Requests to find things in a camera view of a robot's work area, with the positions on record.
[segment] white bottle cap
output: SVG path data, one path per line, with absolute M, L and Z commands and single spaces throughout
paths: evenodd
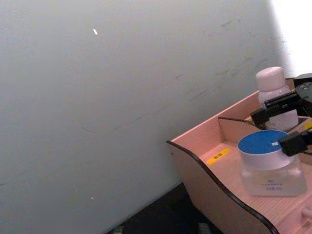
M 243 163 L 260 171 L 287 166 L 295 157 L 284 154 L 278 144 L 278 140 L 285 136 L 287 133 L 279 130 L 258 131 L 245 136 L 238 143 Z
M 285 86 L 284 71 L 281 67 L 268 67 L 255 75 L 261 92 L 273 91 Z

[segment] plastic bottle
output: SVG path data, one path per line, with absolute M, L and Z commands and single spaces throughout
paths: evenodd
M 287 133 L 265 130 L 240 140 L 240 176 L 247 192 L 260 196 L 297 196 L 307 190 L 298 155 L 282 152 L 278 139 Z
M 286 85 L 284 71 L 281 67 L 269 67 L 256 74 L 259 88 L 259 102 L 265 107 L 264 102 L 272 98 L 289 93 L 291 90 Z M 270 118 L 266 123 L 267 129 L 288 131 L 298 124 L 297 110 L 292 110 Z

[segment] wooden tray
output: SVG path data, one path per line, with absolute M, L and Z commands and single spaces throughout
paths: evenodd
M 249 195 L 239 176 L 238 141 L 259 131 L 245 121 L 258 92 L 168 141 L 192 203 L 225 234 L 312 234 L 312 165 L 303 163 L 308 191 L 297 197 Z

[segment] dark floor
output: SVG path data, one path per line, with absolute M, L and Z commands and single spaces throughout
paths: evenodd
M 222 234 L 194 207 L 181 184 L 125 221 L 122 234 L 199 234 L 199 223 L 207 223 L 212 234 Z

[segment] yellow label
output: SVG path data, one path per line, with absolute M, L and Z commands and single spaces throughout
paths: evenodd
M 308 122 L 306 125 L 304 125 L 304 128 L 307 130 L 309 128 L 312 128 L 312 121 Z
M 208 165 L 213 164 L 214 162 L 216 162 L 217 160 L 219 160 L 220 158 L 222 158 L 223 156 L 227 155 L 229 152 L 231 152 L 231 149 L 224 149 L 222 150 L 219 154 L 217 154 L 216 156 L 210 158 L 206 163 Z

